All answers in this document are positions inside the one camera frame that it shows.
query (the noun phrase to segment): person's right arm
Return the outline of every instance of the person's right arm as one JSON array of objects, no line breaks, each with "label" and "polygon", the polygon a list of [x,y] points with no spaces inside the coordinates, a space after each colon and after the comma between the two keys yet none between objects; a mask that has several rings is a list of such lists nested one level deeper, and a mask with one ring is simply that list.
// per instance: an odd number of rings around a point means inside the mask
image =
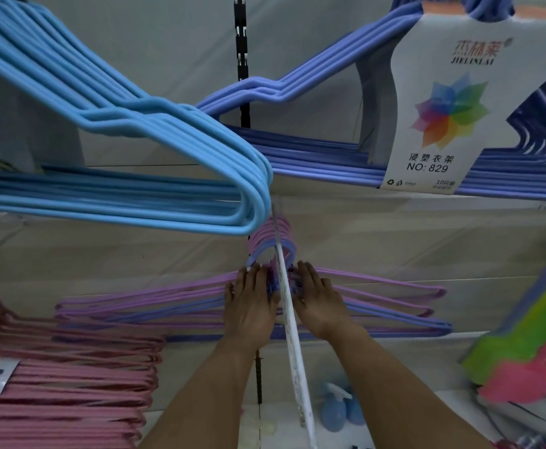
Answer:
[{"label": "person's right arm", "polygon": [[327,340],[356,393],[376,449],[491,449],[416,375],[354,323],[329,279],[298,263],[303,294],[294,308],[308,330]]}]

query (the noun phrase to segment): label with flower logo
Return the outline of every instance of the label with flower logo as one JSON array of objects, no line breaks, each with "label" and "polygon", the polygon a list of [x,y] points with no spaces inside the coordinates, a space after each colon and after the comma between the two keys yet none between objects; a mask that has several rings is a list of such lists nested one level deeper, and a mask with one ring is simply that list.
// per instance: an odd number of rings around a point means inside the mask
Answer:
[{"label": "label with flower logo", "polygon": [[545,9],[483,23],[458,6],[426,3],[391,56],[397,127],[381,188],[454,193],[484,148],[512,138],[507,118],[546,82]]}]

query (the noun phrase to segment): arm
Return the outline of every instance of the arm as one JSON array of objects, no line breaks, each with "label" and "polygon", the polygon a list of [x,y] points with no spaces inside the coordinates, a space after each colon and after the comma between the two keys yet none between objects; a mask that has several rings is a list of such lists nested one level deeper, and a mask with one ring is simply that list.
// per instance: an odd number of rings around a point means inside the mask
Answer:
[{"label": "arm", "polygon": [[298,263],[303,296],[294,308],[327,340],[358,396],[377,449],[491,449],[491,443],[445,405],[416,375],[350,318],[329,279]]},{"label": "arm", "polygon": [[269,341],[278,297],[267,299],[268,269],[239,271],[225,288],[224,336],[177,393],[140,449],[236,449],[254,353]]}]

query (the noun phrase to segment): colorful flower logo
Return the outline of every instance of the colorful flower logo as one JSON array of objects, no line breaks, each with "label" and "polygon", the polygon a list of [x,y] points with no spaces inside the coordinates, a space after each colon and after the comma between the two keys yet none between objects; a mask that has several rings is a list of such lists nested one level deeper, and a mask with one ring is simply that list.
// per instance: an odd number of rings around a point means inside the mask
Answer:
[{"label": "colorful flower logo", "polygon": [[443,150],[456,137],[472,135],[475,124],[489,113],[481,104],[486,86],[472,85],[468,72],[451,86],[433,83],[431,98],[415,106],[418,120],[412,125],[423,133],[423,148],[435,143]]}]

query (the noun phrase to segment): forearm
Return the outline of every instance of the forearm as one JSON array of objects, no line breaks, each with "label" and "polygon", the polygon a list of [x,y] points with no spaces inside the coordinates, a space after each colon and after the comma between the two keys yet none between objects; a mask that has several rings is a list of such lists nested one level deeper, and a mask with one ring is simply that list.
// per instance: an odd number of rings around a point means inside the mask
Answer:
[{"label": "forearm", "polygon": [[141,449],[236,449],[253,357],[250,349],[223,338],[175,396]]},{"label": "forearm", "polygon": [[359,326],[330,339],[377,449],[490,449],[491,444]]}]

